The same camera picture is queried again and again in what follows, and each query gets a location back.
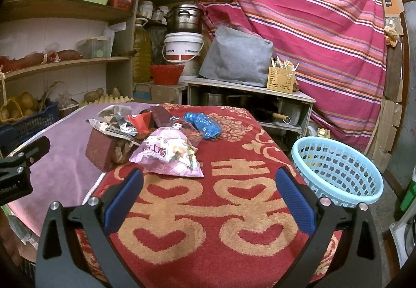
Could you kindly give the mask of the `large cooking oil jug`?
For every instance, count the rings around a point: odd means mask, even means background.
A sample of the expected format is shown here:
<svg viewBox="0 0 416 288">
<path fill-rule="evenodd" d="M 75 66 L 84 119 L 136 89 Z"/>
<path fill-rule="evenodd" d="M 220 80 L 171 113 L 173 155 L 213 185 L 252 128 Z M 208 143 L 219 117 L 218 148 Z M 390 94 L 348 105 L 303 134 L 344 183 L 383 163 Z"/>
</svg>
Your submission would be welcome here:
<svg viewBox="0 0 416 288">
<path fill-rule="evenodd" d="M 146 83 L 151 79 L 152 43 L 150 34 L 145 30 L 147 22 L 145 17 L 138 17 L 135 20 L 133 43 L 135 54 L 132 58 L 134 83 Z"/>
</svg>

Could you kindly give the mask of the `cardboard box under basin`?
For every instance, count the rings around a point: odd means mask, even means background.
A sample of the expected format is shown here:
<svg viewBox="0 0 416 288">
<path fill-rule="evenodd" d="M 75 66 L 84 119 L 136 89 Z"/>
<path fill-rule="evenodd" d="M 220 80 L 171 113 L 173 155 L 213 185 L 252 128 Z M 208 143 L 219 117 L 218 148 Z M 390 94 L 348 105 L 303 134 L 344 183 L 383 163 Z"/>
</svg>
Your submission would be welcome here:
<svg viewBox="0 0 416 288">
<path fill-rule="evenodd" d="M 133 85 L 133 98 L 136 102 L 153 104 L 186 104 L 187 84 L 156 85 L 150 83 L 135 83 Z"/>
</svg>

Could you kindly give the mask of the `dark red rectangular box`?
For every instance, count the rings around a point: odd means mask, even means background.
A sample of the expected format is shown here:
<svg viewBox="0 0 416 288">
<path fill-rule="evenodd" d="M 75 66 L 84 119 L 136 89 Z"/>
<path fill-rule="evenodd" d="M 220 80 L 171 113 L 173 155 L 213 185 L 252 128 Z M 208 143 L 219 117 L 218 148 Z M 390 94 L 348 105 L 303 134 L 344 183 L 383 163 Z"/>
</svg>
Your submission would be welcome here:
<svg viewBox="0 0 416 288">
<path fill-rule="evenodd" d="M 116 165 L 127 161 L 132 147 L 132 144 L 127 140 L 104 135 L 104 133 L 93 128 L 89 136 L 85 156 L 100 171 L 108 172 Z"/>
</svg>

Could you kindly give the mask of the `yellow egg carton tray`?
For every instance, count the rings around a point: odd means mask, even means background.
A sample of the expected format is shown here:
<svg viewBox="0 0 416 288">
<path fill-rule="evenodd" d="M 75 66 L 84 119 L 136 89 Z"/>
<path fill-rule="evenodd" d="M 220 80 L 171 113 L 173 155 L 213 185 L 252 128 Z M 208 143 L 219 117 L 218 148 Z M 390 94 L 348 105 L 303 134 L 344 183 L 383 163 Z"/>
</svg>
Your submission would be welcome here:
<svg viewBox="0 0 416 288">
<path fill-rule="evenodd" d="M 88 104 L 121 104 L 133 101 L 132 97 L 128 96 L 119 96 L 114 97 L 113 95 L 101 95 L 100 97 L 89 97 L 88 99 L 84 99 L 81 103 L 79 103 L 78 107 L 81 108 Z"/>
</svg>

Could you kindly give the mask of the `red plastic basin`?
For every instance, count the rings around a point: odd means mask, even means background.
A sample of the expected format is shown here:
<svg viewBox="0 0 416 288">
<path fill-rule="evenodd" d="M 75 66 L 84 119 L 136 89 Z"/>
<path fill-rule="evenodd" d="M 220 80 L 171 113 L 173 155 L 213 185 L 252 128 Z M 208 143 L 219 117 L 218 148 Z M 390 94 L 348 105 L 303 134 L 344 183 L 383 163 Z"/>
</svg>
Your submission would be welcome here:
<svg viewBox="0 0 416 288">
<path fill-rule="evenodd" d="M 180 64 L 151 65 L 150 73 L 156 85 L 177 85 L 184 66 Z"/>
</svg>

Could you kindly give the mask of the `yellow chopstick holder box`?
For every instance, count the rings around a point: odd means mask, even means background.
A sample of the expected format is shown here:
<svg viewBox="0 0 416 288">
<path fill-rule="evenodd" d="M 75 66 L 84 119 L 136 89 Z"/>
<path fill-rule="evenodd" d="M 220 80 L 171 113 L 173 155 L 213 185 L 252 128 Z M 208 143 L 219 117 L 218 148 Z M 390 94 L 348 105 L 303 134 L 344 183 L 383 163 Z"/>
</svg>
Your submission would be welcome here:
<svg viewBox="0 0 416 288">
<path fill-rule="evenodd" d="M 298 66 L 299 64 L 295 65 L 288 59 L 271 58 L 267 89 L 287 94 L 299 91 L 300 86 L 295 76 Z"/>
</svg>

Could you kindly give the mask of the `white plastic bucket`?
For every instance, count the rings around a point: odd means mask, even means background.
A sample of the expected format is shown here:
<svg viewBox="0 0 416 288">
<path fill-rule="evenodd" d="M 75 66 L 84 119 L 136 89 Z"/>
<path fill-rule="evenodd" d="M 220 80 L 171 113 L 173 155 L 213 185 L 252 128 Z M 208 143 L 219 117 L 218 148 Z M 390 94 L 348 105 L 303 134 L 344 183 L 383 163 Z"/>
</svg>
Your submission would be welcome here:
<svg viewBox="0 0 416 288">
<path fill-rule="evenodd" d="M 202 34 L 177 32 L 164 38 L 162 55 L 169 63 L 182 63 L 198 59 L 204 47 Z"/>
</svg>

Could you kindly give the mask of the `grey cloth covered appliance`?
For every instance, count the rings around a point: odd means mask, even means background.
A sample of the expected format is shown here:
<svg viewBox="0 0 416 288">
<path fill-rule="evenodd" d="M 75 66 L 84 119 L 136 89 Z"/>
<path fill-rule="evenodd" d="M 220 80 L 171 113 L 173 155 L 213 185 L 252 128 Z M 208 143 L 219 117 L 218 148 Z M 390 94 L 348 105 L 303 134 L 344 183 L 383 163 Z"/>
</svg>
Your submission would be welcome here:
<svg viewBox="0 0 416 288">
<path fill-rule="evenodd" d="M 273 54 L 273 42 L 219 26 L 199 75 L 216 81 L 264 87 Z"/>
</svg>

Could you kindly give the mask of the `red small basket on shelf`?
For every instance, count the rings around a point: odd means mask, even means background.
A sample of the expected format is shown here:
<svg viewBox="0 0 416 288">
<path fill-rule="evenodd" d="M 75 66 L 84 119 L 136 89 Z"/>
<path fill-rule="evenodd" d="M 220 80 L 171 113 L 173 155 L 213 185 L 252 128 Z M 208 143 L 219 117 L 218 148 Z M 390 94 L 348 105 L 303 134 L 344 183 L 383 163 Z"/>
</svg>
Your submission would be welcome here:
<svg viewBox="0 0 416 288">
<path fill-rule="evenodd" d="M 108 5 L 123 11 L 130 11 L 134 0 L 109 0 Z"/>
</svg>

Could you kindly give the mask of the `steel cooking pot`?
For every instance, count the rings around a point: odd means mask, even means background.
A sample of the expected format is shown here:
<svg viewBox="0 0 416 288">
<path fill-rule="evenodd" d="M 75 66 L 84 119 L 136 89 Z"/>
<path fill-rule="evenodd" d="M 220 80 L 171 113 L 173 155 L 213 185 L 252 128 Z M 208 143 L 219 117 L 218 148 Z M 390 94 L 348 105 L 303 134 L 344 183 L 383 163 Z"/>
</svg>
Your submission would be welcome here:
<svg viewBox="0 0 416 288">
<path fill-rule="evenodd" d="M 168 33 L 190 32 L 202 33 L 202 17 L 207 12 L 197 5 L 182 4 L 172 7 L 167 15 Z"/>
</svg>

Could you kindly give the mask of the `striped pink curtain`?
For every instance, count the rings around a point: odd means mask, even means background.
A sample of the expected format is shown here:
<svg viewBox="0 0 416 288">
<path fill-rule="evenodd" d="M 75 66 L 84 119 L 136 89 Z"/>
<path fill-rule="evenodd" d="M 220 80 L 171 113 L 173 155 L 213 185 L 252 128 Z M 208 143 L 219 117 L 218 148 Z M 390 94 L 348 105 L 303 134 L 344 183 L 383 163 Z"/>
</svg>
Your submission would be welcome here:
<svg viewBox="0 0 416 288">
<path fill-rule="evenodd" d="M 386 78 L 382 0 L 229 0 L 202 8 L 211 34 L 228 26 L 271 41 L 315 99 L 312 119 L 337 140 L 367 147 Z"/>
</svg>

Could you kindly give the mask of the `purple table cloth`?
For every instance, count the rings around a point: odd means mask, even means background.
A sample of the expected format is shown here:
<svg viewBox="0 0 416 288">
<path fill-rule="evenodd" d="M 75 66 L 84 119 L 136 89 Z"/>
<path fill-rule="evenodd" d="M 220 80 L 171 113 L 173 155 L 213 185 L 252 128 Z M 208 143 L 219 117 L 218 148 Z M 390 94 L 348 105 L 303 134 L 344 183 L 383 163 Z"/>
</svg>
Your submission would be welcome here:
<svg viewBox="0 0 416 288">
<path fill-rule="evenodd" d="M 114 171 L 102 173 L 86 156 L 85 151 L 92 126 L 90 118 L 106 107 L 91 104 L 66 116 L 40 133 L 50 141 L 49 153 L 30 167 L 33 192 L 11 202 L 9 208 L 36 235 L 42 226 L 52 202 L 64 207 L 84 204 L 89 197 L 101 197 L 106 190 L 123 181 L 136 164 L 125 164 Z"/>
</svg>

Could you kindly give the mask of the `red foil snack bag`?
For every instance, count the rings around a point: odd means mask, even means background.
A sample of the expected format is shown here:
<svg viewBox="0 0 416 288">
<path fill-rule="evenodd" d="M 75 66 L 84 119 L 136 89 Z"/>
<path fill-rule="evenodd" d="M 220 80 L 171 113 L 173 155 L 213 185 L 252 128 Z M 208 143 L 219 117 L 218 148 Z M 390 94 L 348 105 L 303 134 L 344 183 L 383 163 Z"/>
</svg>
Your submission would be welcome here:
<svg viewBox="0 0 416 288">
<path fill-rule="evenodd" d="M 138 132 L 135 136 L 137 139 L 145 139 L 152 132 L 154 122 L 151 112 L 148 111 L 137 115 L 128 115 L 127 119 Z"/>
</svg>

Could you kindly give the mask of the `dark blue plastic crate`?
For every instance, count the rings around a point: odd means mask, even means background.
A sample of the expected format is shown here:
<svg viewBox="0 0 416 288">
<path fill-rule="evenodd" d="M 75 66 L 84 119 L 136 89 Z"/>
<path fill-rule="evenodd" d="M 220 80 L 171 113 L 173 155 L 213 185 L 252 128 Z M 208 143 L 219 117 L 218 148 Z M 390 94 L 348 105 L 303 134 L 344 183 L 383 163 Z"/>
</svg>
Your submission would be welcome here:
<svg viewBox="0 0 416 288">
<path fill-rule="evenodd" d="M 23 142 L 26 142 L 41 130 L 57 122 L 59 119 L 58 103 L 52 102 L 47 98 L 45 106 L 41 112 L 28 116 L 27 118 L 14 123 L 1 124 L 0 142 L 2 157 L 6 157 L 15 148 L 23 144 Z"/>
</svg>

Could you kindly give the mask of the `grey paper trash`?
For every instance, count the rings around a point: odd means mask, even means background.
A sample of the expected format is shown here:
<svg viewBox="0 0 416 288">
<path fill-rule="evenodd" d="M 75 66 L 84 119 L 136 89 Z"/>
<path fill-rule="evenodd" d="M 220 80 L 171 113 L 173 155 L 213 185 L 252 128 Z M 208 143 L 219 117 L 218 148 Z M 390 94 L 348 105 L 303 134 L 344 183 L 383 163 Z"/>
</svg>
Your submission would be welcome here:
<svg viewBox="0 0 416 288">
<path fill-rule="evenodd" d="M 87 119 L 87 123 L 104 135 L 133 141 L 138 131 L 128 120 L 131 114 L 130 106 L 114 104 L 101 110 L 97 114 L 98 118 Z"/>
</svg>

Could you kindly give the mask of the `pink snack bag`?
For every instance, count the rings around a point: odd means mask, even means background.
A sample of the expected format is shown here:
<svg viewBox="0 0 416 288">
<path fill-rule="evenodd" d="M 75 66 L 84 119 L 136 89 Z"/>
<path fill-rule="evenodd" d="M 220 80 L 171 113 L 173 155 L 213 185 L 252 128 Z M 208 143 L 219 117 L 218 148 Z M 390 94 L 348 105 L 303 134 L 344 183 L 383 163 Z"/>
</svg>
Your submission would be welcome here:
<svg viewBox="0 0 416 288">
<path fill-rule="evenodd" d="M 151 173 L 182 178 L 203 178 L 197 148 L 177 128 L 158 128 L 142 141 L 129 161 Z"/>
</svg>

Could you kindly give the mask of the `grey low cabinet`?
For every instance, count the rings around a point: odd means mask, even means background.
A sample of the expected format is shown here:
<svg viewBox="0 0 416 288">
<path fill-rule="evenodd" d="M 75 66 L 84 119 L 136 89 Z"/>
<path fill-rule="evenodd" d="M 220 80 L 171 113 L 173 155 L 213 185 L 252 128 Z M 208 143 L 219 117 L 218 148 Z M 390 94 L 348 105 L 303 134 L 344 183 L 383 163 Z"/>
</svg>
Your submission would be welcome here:
<svg viewBox="0 0 416 288">
<path fill-rule="evenodd" d="M 187 103 L 194 106 L 232 106 L 248 110 L 259 124 L 271 132 L 307 134 L 307 126 L 316 102 L 300 92 L 290 94 L 267 88 L 216 81 L 207 78 L 186 78 Z"/>
</svg>

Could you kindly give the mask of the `clear plastic container on shelf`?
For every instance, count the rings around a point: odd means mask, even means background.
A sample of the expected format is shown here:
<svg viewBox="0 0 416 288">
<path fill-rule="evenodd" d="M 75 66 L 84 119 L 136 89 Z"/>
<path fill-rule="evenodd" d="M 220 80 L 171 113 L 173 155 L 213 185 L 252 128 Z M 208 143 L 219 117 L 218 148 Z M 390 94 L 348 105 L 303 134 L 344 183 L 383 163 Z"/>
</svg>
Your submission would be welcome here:
<svg viewBox="0 0 416 288">
<path fill-rule="evenodd" d="M 86 59 L 110 57 L 112 42 L 109 36 L 97 36 L 76 43 L 76 50 Z"/>
</svg>

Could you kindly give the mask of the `red gold patterned towel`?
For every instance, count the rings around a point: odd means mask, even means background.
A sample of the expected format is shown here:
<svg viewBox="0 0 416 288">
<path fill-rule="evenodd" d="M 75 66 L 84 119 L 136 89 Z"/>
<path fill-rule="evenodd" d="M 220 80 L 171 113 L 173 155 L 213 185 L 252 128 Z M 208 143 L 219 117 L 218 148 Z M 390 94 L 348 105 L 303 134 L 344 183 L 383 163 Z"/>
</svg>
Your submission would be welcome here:
<svg viewBox="0 0 416 288">
<path fill-rule="evenodd" d="M 290 161 L 245 109 L 170 104 L 222 127 L 202 140 L 202 178 L 144 171 L 144 186 L 110 239 L 146 287 L 272 287 L 307 241 L 276 189 Z"/>
</svg>

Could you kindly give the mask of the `light blue plastic basket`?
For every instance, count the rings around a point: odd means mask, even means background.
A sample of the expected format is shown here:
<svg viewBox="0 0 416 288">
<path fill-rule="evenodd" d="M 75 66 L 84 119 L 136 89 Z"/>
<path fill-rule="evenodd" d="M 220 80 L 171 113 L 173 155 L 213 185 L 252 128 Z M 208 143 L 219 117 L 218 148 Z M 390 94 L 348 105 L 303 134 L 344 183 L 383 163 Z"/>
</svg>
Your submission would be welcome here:
<svg viewBox="0 0 416 288">
<path fill-rule="evenodd" d="M 292 162 L 317 197 L 337 206 L 371 205 L 383 194 L 377 167 L 359 151 L 324 137 L 302 137 L 291 149 Z"/>
</svg>

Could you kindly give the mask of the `wooden corner shelf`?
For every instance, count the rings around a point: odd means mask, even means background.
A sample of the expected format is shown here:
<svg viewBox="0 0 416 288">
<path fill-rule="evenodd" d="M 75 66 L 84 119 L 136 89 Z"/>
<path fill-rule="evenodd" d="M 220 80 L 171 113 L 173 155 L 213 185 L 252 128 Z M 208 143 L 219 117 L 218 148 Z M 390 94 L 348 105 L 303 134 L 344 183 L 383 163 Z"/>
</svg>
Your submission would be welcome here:
<svg viewBox="0 0 416 288">
<path fill-rule="evenodd" d="M 80 100 L 84 93 L 118 88 L 133 94 L 132 62 L 137 4 L 128 10 L 82 0 L 5 0 L 1 4 L 1 56 L 20 59 L 58 44 L 74 50 L 82 40 L 116 29 L 113 50 L 106 57 L 29 66 L 5 75 L 1 89 L 8 95 L 24 91 L 41 96 L 53 83 Z"/>
</svg>

